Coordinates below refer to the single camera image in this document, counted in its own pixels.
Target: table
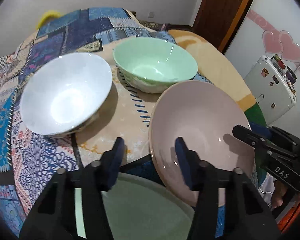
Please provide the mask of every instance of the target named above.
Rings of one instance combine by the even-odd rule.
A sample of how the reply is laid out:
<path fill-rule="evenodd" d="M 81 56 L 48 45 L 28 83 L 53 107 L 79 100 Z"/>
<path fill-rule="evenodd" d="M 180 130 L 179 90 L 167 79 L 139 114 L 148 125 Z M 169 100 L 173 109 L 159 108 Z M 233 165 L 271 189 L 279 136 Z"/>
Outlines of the table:
<path fill-rule="evenodd" d="M 149 119 L 160 95 L 130 87 L 112 57 L 112 49 L 131 36 L 176 42 L 198 62 L 195 79 L 214 83 L 238 103 L 249 120 L 265 125 L 260 108 L 235 68 L 196 34 L 156 32 L 122 8 L 89 8 L 64 15 L 29 36 L 15 53 L 0 57 L 0 213 L 16 236 L 58 168 L 73 171 L 100 159 L 117 136 L 128 146 L 121 171 L 161 182 L 148 150 Z M 113 86 L 99 110 L 102 118 L 64 138 L 31 132 L 20 115 L 23 88 L 42 65 L 76 51 L 96 53 L 111 66 Z"/>

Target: wall outlet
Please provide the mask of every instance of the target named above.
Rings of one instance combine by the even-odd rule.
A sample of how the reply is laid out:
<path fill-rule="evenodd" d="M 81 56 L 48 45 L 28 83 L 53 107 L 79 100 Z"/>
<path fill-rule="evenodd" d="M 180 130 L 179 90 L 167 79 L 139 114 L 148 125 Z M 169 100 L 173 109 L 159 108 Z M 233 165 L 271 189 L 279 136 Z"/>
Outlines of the wall outlet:
<path fill-rule="evenodd" d="M 154 11 L 150 11 L 149 14 L 148 14 L 148 17 L 153 18 L 154 17 Z"/>

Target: pink heart decal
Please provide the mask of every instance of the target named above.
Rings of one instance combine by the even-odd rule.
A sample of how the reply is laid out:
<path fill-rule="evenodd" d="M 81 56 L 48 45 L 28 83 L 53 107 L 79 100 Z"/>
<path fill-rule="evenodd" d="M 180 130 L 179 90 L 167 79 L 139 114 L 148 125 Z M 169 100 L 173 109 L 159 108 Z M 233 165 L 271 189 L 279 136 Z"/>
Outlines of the pink heart decal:
<path fill-rule="evenodd" d="M 283 45 L 281 59 L 292 62 L 300 62 L 300 46 L 296 43 L 293 43 L 290 33 L 287 31 L 280 31 L 279 41 Z"/>
<path fill-rule="evenodd" d="M 262 34 L 262 40 L 266 53 L 281 54 L 283 52 L 283 45 L 279 41 L 279 32 L 265 31 Z"/>

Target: finger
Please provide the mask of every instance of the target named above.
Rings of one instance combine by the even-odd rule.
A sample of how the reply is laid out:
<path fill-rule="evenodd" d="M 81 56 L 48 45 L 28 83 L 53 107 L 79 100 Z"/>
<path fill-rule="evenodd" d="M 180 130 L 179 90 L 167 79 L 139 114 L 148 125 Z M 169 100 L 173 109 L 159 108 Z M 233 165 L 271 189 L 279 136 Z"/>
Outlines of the finger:
<path fill-rule="evenodd" d="M 280 207 L 283 204 L 282 197 L 287 192 L 287 187 L 280 181 L 274 182 L 274 192 L 271 198 L 273 208 Z"/>

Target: mint green bowl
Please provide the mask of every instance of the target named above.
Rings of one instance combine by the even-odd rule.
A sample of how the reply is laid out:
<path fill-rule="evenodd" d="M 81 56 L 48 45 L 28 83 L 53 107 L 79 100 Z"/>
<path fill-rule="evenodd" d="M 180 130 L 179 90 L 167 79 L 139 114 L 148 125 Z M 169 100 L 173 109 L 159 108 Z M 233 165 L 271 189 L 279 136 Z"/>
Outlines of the mint green bowl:
<path fill-rule="evenodd" d="M 162 93 L 198 72 L 186 50 L 157 38 L 129 38 L 115 47 L 113 57 L 127 83 L 146 93 Z"/>

